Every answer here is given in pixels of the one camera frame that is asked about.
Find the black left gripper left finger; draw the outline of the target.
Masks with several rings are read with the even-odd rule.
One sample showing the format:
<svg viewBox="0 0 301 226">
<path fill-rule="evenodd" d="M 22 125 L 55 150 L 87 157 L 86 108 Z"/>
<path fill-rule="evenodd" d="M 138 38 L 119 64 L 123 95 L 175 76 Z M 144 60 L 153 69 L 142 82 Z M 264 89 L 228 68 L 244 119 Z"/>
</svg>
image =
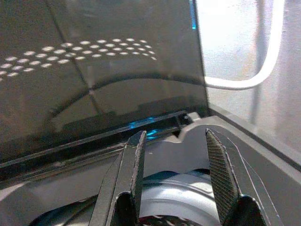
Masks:
<svg viewBox="0 0 301 226">
<path fill-rule="evenodd" d="M 101 183 L 90 226 L 139 224 L 146 131 L 129 138 Z"/>
</svg>

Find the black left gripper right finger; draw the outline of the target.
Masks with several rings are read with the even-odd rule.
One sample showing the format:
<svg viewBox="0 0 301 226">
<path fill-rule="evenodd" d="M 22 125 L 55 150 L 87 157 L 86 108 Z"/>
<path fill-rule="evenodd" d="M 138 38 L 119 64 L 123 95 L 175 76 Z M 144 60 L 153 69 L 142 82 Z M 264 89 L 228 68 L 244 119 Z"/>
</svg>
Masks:
<svg viewBox="0 0 301 226">
<path fill-rule="evenodd" d="M 283 222 L 259 175 L 236 144 L 206 129 L 211 184 L 223 226 L 281 226 Z"/>
</svg>

